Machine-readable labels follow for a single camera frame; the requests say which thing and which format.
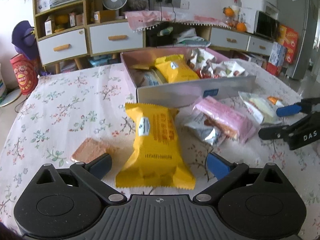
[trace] black circular cover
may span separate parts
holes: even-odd
[[[99,198],[90,191],[66,184],[30,185],[15,205],[19,227],[37,238],[65,238],[92,225],[100,216]]]
[[[218,203],[222,219],[243,236],[279,239],[296,234],[305,219],[306,208],[297,193],[259,193],[257,187],[231,190]]]

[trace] drawer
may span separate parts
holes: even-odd
[[[43,65],[87,54],[84,29],[62,33],[38,42]]]
[[[273,46],[273,42],[265,41],[265,40],[250,36],[247,51],[270,56],[272,51],[272,46]]]
[[[212,28],[210,42],[213,46],[247,50],[249,35],[229,30]]]
[[[143,32],[133,32],[127,22],[90,27],[92,54],[143,48]]]

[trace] pink snack package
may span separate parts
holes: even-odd
[[[248,117],[210,96],[196,103],[195,108],[209,116],[224,134],[241,144],[245,144],[256,132]]]

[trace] metal screw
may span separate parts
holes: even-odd
[[[112,194],[112,195],[109,196],[109,200],[113,201],[113,202],[118,202],[118,201],[121,201],[123,199],[124,199],[124,197],[121,194]]]
[[[196,196],[196,199],[201,202],[207,202],[211,199],[211,196],[208,194],[199,194]]]

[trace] refrigerator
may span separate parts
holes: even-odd
[[[303,79],[307,71],[316,36],[318,5],[318,0],[278,0],[279,22],[299,33],[294,61],[283,66],[292,79]]]

